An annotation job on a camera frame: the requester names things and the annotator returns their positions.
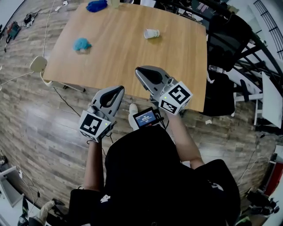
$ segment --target wooden table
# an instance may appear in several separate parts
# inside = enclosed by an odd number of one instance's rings
[[[135,4],[87,11],[81,4],[66,24],[48,59],[44,79],[93,88],[123,85],[126,94],[149,98],[135,76],[137,66],[163,68],[193,93],[189,108],[203,111],[207,78],[205,27],[179,15]],[[161,36],[146,40],[145,29]],[[89,54],[73,43],[87,38]]]

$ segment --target white paper cup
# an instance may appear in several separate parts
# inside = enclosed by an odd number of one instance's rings
[[[144,36],[146,39],[159,37],[159,35],[160,35],[159,30],[146,29],[144,32]]]

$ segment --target display screen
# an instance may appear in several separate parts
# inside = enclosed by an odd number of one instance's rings
[[[135,117],[138,126],[141,127],[145,124],[148,124],[154,120],[156,120],[156,117],[152,111],[148,111],[140,116]]]

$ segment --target wooden floor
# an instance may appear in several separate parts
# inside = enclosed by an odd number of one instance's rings
[[[47,58],[72,12],[83,1],[68,2],[59,13],[53,12],[50,16],[45,51]],[[26,0],[12,18],[11,21],[21,23],[27,13],[42,9],[32,27],[23,28],[16,39],[11,41],[7,53],[4,53],[6,36],[0,42],[2,83],[30,72],[31,61],[37,55],[42,55],[46,21],[52,3],[53,0]],[[61,0],[57,0],[54,9],[60,4]],[[80,93],[71,89],[58,89],[63,98],[79,112],[87,108],[96,91],[86,89],[86,92]],[[147,100],[125,96],[116,115],[118,123],[113,130],[114,140],[131,132],[127,120],[130,103],[136,103],[140,110],[150,106]],[[254,132],[254,108],[255,105],[251,102],[237,104],[234,118],[211,118],[193,111],[187,111],[184,115],[184,122],[204,161],[223,159],[235,180],[246,169],[255,149],[249,166],[258,156],[270,156],[275,148],[276,137],[259,139],[260,134]],[[208,119],[212,120],[212,124],[205,124]],[[82,184],[88,145],[77,130],[78,121],[79,117],[53,88],[43,84],[39,74],[28,75],[3,85],[0,92],[0,148],[9,162],[19,165],[39,189],[39,206],[53,197],[68,203],[70,191]],[[105,152],[110,145],[110,139],[104,138]],[[267,161],[262,158],[246,173],[239,186],[241,194],[250,187],[256,188],[259,185],[266,166]],[[25,175],[24,179],[31,184]],[[32,199],[24,183],[19,182],[15,186]],[[36,189],[31,189],[36,198]]]

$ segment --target red object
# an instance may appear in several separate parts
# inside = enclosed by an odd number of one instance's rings
[[[276,163],[274,171],[271,175],[268,186],[265,190],[265,195],[270,196],[277,188],[283,172],[283,163]]]

